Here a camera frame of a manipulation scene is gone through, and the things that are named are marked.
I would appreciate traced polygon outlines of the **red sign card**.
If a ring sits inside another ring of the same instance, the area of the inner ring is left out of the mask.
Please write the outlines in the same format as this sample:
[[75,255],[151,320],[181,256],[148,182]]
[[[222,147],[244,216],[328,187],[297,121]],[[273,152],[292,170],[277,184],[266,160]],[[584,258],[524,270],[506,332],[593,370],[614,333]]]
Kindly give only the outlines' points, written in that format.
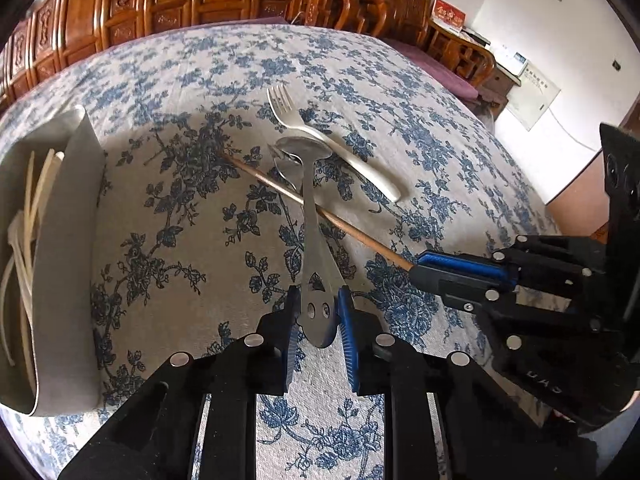
[[445,0],[434,0],[432,20],[440,26],[461,30],[464,26],[465,18],[465,13],[453,4]]

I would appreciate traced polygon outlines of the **pale wooden chopstick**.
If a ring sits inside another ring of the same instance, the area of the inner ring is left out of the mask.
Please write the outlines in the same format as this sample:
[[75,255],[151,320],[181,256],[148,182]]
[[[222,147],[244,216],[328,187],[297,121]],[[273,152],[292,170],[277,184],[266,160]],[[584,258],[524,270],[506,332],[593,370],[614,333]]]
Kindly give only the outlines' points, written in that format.
[[[32,184],[32,212],[30,213],[30,223],[32,224],[32,246],[34,246],[34,243],[37,240],[40,229],[39,226],[43,220],[44,213],[46,212],[52,186],[56,176],[58,175],[58,170],[60,170],[63,159],[64,152],[55,151],[53,148],[50,148],[44,158],[40,174],[35,182],[35,187],[34,184]],[[32,270],[34,270],[34,263],[35,248],[32,248]],[[27,376],[29,387],[32,388],[32,393],[35,394],[37,391],[35,358],[34,368],[32,370],[27,368]]]

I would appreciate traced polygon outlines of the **brown wooden chopstick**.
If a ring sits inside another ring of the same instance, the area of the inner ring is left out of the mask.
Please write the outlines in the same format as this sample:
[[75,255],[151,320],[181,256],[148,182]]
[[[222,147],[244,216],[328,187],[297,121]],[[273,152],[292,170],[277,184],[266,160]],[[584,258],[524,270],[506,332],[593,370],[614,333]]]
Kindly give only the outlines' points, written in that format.
[[[298,203],[300,206],[303,206],[304,199],[302,196],[294,191],[290,191],[284,185],[278,183],[276,180],[273,180],[273,178],[268,177],[263,172],[251,166],[248,166],[245,162],[241,162],[239,159],[236,159],[228,154],[224,154],[223,152],[219,152],[219,156],[222,157],[226,162],[230,162],[230,164],[232,164],[239,170],[242,170],[246,174],[249,174],[253,178],[257,179],[259,182],[270,186],[270,188],[273,188],[277,192],[284,194],[290,200],[294,200],[294,202]],[[356,226],[353,226],[333,212],[328,211],[319,205],[316,205],[316,211],[321,218],[329,221],[331,224],[344,231],[355,240],[358,240],[358,242],[360,242],[361,244],[373,249],[377,254],[380,254],[390,263],[393,263],[394,266],[398,266],[398,268],[404,269],[405,271],[409,271],[413,267],[413,263],[406,260],[405,258],[402,258],[401,255],[396,254],[396,252],[393,252],[390,248],[384,246],[378,240],[370,237],[367,233],[356,228]]]

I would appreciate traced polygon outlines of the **blue floral tablecloth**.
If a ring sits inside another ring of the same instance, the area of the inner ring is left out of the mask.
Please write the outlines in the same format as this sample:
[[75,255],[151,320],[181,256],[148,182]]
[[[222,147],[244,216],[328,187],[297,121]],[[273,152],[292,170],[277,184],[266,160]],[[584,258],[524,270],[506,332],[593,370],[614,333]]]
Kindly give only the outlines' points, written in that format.
[[392,203],[338,158],[314,174],[322,206],[403,257],[487,256],[520,235],[555,232],[497,137],[380,40],[288,25],[195,27],[88,58],[1,121],[9,148],[80,105],[105,156],[90,300],[99,405],[58,417],[1,412],[42,478],[57,477],[172,352],[221,352],[299,282],[299,206],[218,157],[273,173],[268,148],[284,131],[266,91],[278,84],[307,124],[401,187]]

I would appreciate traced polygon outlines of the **wooden side desk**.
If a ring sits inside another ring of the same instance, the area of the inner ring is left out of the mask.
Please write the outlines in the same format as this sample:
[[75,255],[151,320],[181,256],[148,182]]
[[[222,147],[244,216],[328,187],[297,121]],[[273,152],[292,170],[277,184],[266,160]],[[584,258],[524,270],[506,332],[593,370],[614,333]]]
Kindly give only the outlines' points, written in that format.
[[521,79],[499,64],[494,55],[471,39],[428,21],[423,50],[478,91],[495,118],[509,103],[508,94]]

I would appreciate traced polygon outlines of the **white wall poster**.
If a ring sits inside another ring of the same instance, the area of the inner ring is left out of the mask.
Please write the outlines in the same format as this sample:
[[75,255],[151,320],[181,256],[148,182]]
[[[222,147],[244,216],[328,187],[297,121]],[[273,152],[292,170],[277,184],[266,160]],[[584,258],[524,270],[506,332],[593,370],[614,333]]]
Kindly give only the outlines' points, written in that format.
[[561,89],[531,62],[525,65],[520,81],[521,84],[509,92],[506,109],[530,131]]

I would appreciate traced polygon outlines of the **purple under-tablecloth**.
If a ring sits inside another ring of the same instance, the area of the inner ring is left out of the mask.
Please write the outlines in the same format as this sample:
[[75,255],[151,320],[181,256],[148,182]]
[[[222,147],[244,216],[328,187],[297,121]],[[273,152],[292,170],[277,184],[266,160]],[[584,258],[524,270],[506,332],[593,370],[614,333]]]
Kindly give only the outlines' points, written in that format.
[[115,48],[156,70],[189,65],[181,82],[207,86],[220,79],[242,91],[297,80],[322,101],[334,89],[359,101],[355,87],[367,84],[387,99],[408,100],[419,92],[472,100],[478,91],[416,47],[393,39],[312,27],[284,18],[258,18],[154,32]]

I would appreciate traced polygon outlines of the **grey metal utensil tray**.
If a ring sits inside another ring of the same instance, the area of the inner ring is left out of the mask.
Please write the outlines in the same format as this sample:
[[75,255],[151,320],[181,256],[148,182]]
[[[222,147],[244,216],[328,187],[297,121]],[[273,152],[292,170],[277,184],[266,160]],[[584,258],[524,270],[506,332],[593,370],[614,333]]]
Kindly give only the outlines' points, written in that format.
[[27,164],[35,152],[35,182],[53,148],[64,159],[40,223],[32,283],[32,351],[37,391],[29,387],[15,278],[1,313],[1,404],[30,417],[89,411],[99,378],[90,314],[96,201],[105,157],[89,116],[74,106],[14,143],[1,159],[1,278],[11,255],[8,227],[24,210]]

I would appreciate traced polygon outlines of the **carved wooden chair row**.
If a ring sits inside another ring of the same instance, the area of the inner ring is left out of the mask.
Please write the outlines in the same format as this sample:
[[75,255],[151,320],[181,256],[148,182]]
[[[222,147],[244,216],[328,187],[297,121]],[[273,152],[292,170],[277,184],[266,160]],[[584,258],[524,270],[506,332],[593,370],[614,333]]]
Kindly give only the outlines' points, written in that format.
[[[388,0],[401,41],[425,32],[432,0]],[[291,0],[35,0],[1,43],[1,107],[63,68],[110,47],[167,29],[201,24],[286,19]]]

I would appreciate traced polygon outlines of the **silver metal fork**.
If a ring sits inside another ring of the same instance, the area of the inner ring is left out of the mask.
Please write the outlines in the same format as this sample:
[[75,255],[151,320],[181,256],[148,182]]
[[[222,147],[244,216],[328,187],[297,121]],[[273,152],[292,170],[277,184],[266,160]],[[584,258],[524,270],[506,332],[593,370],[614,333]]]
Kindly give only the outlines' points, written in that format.
[[283,84],[268,88],[267,96],[273,115],[276,116],[281,125],[291,130],[309,134],[316,140],[325,143],[335,154],[340,156],[344,162],[347,162],[352,169],[355,169],[358,174],[361,174],[371,182],[388,200],[392,203],[397,203],[398,200],[400,200],[400,188],[398,188],[389,177],[386,177],[380,170],[364,162],[357,155],[347,151],[341,144],[333,141],[316,128],[307,125]]

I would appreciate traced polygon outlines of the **steel spoon with cutout handle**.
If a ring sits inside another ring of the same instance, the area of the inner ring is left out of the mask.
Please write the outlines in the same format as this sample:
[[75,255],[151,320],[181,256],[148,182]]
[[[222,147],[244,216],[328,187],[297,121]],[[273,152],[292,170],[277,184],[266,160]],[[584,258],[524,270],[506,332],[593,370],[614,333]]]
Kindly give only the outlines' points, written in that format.
[[304,261],[300,288],[300,315],[297,319],[305,337],[317,348],[334,341],[337,317],[337,288],[328,267],[329,247],[324,240],[314,202],[314,163],[328,158],[331,150],[308,136],[285,136],[276,147],[298,159],[303,166]]

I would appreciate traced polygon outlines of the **white box on desk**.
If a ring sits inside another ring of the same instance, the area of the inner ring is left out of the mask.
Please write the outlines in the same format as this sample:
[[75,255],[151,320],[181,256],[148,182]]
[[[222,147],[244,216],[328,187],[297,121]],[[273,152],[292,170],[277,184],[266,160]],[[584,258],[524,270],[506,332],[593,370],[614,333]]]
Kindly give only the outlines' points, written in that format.
[[496,54],[496,61],[514,77],[519,77],[526,69],[527,58],[516,51],[502,49]]

